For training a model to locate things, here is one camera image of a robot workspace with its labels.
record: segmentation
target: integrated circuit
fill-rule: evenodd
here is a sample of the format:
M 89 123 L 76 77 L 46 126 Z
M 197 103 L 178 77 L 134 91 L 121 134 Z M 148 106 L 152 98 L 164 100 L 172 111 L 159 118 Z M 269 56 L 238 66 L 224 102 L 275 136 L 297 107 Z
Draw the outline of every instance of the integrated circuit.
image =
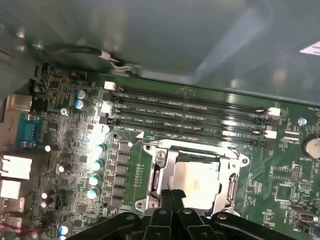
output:
M 130 156 L 129 156 L 129 155 L 127 155 L 127 154 L 121 154 L 121 153 L 118 154 L 118 157 L 117 157 L 117 162 L 118 162 L 118 163 L 128 164 L 128 163 L 129 163 L 129 160 L 130 160 Z
M 66 139 L 73 139 L 74 138 L 74 131 L 72 130 L 67 130 L 64 134 L 64 137 Z
M 128 167 L 124 165 L 117 165 L 115 174 L 117 175 L 125 175 L 128 172 Z
M 81 225 L 82 225 L 82 220 L 80 220 L 80 219 L 76 219 L 76 220 L 74 220 L 74 224 L 73 224 L 76 228 L 79 228 L 79 227 L 81 227 Z
M 50 130 L 57 130 L 58 129 L 58 123 L 54 121 L 49 121 L 48 122 L 48 128 Z
M 115 176 L 114 185 L 115 186 L 124 186 L 126 184 L 126 177 L 124 176 Z
M 120 143 L 119 144 L 119 152 L 129 154 L 131 151 L 131 147 L 129 147 L 128 143 Z
M 125 195 L 125 189 L 122 187 L 114 187 L 112 194 L 114 197 L 123 198 Z
M 276 188 L 274 199 L 277 202 L 290 202 L 293 188 L 290 185 L 279 184 Z
M 85 164 L 85 163 L 87 162 L 87 159 L 88 159 L 87 156 L 81 155 L 81 156 L 79 157 L 79 162 Z
M 78 212 L 80 213 L 80 214 L 83 214 L 83 213 L 85 213 L 86 212 L 86 205 L 84 205 L 84 204 L 79 204 L 79 206 L 78 206 Z

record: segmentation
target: motherboard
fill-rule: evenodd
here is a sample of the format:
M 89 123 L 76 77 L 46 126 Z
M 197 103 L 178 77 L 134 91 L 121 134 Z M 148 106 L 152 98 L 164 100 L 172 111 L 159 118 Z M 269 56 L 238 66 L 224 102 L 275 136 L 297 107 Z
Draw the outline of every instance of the motherboard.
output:
M 22 225 L 63 240 L 182 189 L 185 207 L 208 217 L 320 238 L 319 117 L 314 106 L 44 64 L 15 144 L 47 154 Z

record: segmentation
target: chip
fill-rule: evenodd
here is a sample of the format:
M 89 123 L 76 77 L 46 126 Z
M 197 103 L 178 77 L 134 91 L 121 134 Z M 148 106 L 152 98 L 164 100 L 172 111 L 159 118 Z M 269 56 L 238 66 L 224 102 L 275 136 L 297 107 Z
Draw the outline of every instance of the chip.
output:
M 128 143 L 120 143 L 119 151 L 123 153 L 130 153 L 131 147 L 128 146 Z
M 75 227 L 81 227 L 82 225 L 82 220 L 79 220 L 79 219 L 76 219 L 74 220 L 74 224 L 73 224 Z
M 110 182 L 113 182 L 115 177 L 114 176 L 106 176 L 106 179 Z
M 66 139 L 73 139 L 74 138 L 74 131 L 72 130 L 67 130 L 64 134 L 64 137 Z
M 126 154 L 119 154 L 117 158 L 118 163 L 127 164 L 129 163 L 130 156 Z
M 84 212 L 86 212 L 86 205 L 80 204 L 79 207 L 78 207 L 78 212 L 80 214 L 83 214 Z
M 114 187 L 114 188 L 113 188 L 113 193 L 112 193 L 112 195 L 113 195 L 114 197 L 121 197 L 121 198 L 123 198 L 124 195 L 125 195 L 125 189 L 124 189 L 124 188 L 121 188 L 121 187 Z
M 118 148 L 119 148 L 119 145 L 116 144 L 116 143 L 112 143 L 112 144 L 111 144 L 111 148 L 112 148 L 112 149 L 118 149 Z
M 116 174 L 125 175 L 128 172 L 128 167 L 123 165 L 117 165 L 116 166 Z
M 61 187 L 66 188 L 68 187 L 68 185 L 69 185 L 69 179 L 65 179 L 65 178 L 61 179 Z
M 107 197 L 107 196 L 105 196 L 103 200 L 104 200 L 105 203 L 110 203 L 111 202 L 111 198 Z
M 292 190 L 293 188 L 290 185 L 278 184 L 275 192 L 275 200 L 277 202 L 289 203 L 291 201 Z
M 115 165 L 109 165 L 108 169 L 111 171 L 115 171 L 116 170 L 116 166 Z
M 51 89 L 57 89 L 57 88 L 59 88 L 59 82 L 58 82 L 58 81 L 51 81 L 51 82 L 50 82 L 50 88 L 51 88 Z
M 103 95 L 102 95 L 102 100 L 103 101 L 111 101 L 111 93 L 110 92 L 105 92 Z
M 85 156 L 85 155 L 81 155 L 80 157 L 79 157 L 79 162 L 80 163 L 86 163 L 87 162 L 87 156 Z
M 124 176 L 115 176 L 114 185 L 123 186 L 126 184 L 126 178 Z
M 93 89 L 93 90 L 91 91 L 91 94 L 90 94 L 90 95 L 91 95 L 92 97 L 97 97 L 98 94 L 99 94 L 99 91 L 96 90 L 96 89 Z
M 100 119 L 99 119 L 99 124 L 107 125 L 108 124 L 108 118 L 104 117 L 104 116 L 101 116 Z
M 111 160 L 116 160 L 116 159 L 117 159 L 117 155 L 115 155 L 115 154 L 110 154 L 110 159 L 111 159 Z
M 121 207 L 123 205 L 123 201 L 121 199 L 118 199 L 118 198 L 112 198 L 111 205 L 113 207 L 119 208 L 119 207 Z
M 58 123 L 54 122 L 54 121 L 50 121 L 50 122 L 48 122 L 48 128 L 49 129 L 53 129 L 53 130 L 57 130 L 58 129 Z

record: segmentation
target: small white label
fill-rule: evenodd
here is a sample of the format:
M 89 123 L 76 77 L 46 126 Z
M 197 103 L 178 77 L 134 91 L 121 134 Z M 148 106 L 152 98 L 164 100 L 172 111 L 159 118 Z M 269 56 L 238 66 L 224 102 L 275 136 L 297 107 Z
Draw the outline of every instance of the small white label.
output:
M 320 41 L 300 50 L 300 53 L 320 56 Z

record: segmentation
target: green circuit board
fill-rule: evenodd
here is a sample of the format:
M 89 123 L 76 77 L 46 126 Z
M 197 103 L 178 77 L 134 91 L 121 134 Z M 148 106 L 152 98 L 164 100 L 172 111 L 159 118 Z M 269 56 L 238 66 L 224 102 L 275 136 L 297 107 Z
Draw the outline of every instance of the green circuit board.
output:
M 173 133 L 163 126 L 162 130 L 160 125 L 157 127 L 159 123 L 152 119 L 157 120 L 155 112 L 139 115 L 137 111 L 135 119 L 128 116 L 127 119 L 131 121 L 124 125 L 100 124 L 102 115 L 99 116 L 99 111 L 104 101 L 105 81 L 113 82 L 123 89 L 136 90 L 128 94 L 138 98 L 143 93 L 154 93 L 154 97 L 147 94 L 148 97 L 139 98 L 140 101 L 145 101 L 150 109 L 157 107 L 155 99 L 165 96 L 174 96 L 175 101 L 180 99 L 181 102 L 190 104 L 193 104 L 194 99 L 206 101 L 208 104 L 221 103 L 222 108 L 229 105 L 278 108 L 281 109 L 280 116 L 264 116 L 267 123 L 260 121 L 259 126 L 255 126 L 260 131 L 276 132 L 276 138 L 252 136 L 246 131 L 236 130 L 230 138 L 218 136 L 218 130 L 195 135 L 186 131 Z M 30 113 L 35 120 L 42 122 L 40 137 L 37 143 L 30 147 L 43 149 L 48 144 L 59 145 L 59 150 L 50 153 L 49 169 L 54 169 L 61 162 L 72 162 L 72 172 L 57 174 L 54 170 L 52 174 L 40 179 L 35 206 L 39 206 L 41 192 L 51 187 L 66 191 L 66 204 L 57 209 L 36 208 L 32 217 L 34 225 L 46 211 L 53 211 L 54 225 L 70 222 L 72 229 L 69 233 L 73 235 L 89 228 L 100 217 L 112 217 L 125 211 L 137 212 L 134 203 L 146 196 L 151 157 L 143 151 L 141 145 L 128 148 L 128 143 L 134 142 L 137 135 L 143 132 L 142 139 L 145 143 L 161 139 L 214 146 L 228 143 L 229 147 L 250 159 L 249 165 L 240 171 L 235 200 L 236 212 L 245 219 L 298 240 L 314 238 L 313 231 L 317 226 L 314 223 L 307 224 L 306 230 L 305 225 L 297 225 L 289 209 L 295 206 L 309 210 L 314 215 L 320 214 L 320 161 L 305 156 L 301 150 L 304 139 L 320 133 L 320 108 L 147 79 L 75 70 L 64 72 L 49 65 L 45 65 L 42 70 L 42 82 L 43 90 L 34 95 L 33 110 Z M 77 90 L 86 92 L 82 109 L 74 106 Z M 201 104 L 196 106 L 195 112 L 198 113 L 201 107 Z M 68 116 L 61 115 L 61 108 L 68 110 Z M 245 116 L 252 119 L 256 117 L 251 113 Z M 299 124 L 301 118 L 307 120 L 306 125 Z M 134 123 L 142 121 L 141 119 L 142 124 L 135 126 Z M 248 123 L 239 121 L 236 127 L 248 130 Z M 106 150 L 98 156 L 92 151 L 96 144 L 106 146 Z M 126 164 L 123 164 L 122 172 L 118 175 L 115 172 L 114 159 L 119 159 L 119 155 Z M 103 167 L 99 171 L 90 169 L 89 163 L 96 159 L 103 161 Z M 86 194 L 91 188 L 88 178 L 94 173 L 100 174 L 103 180 L 97 185 L 98 197 L 91 200 L 86 198 Z M 57 228 L 50 228 L 49 235 L 57 237 Z

